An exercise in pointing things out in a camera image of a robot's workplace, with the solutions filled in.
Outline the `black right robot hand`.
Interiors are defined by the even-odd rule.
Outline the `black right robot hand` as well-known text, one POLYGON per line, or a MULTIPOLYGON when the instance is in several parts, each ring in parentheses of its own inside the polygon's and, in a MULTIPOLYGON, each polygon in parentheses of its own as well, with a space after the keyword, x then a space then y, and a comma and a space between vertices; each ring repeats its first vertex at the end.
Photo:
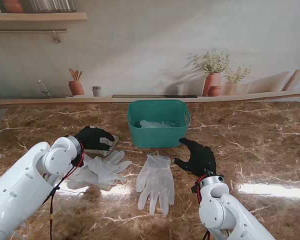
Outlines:
POLYGON ((187 146, 190 151, 190 158, 188 161, 174 158, 174 163, 177 166, 197 177, 215 175, 217 173, 216 159, 210 147, 203 146, 187 138, 180 138, 179 142, 187 146))

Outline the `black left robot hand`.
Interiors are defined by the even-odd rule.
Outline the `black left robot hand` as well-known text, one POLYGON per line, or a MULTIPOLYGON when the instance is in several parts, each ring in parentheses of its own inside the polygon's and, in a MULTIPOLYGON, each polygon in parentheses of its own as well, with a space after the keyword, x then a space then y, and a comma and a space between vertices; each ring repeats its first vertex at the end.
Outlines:
POLYGON ((100 138, 106 138, 114 142, 114 137, 107 131, 98 127, 84 127, 79 133, 74 136, 83 146, 85 150, 100 150, 108 151, 110 145, 100 142, 100 138))

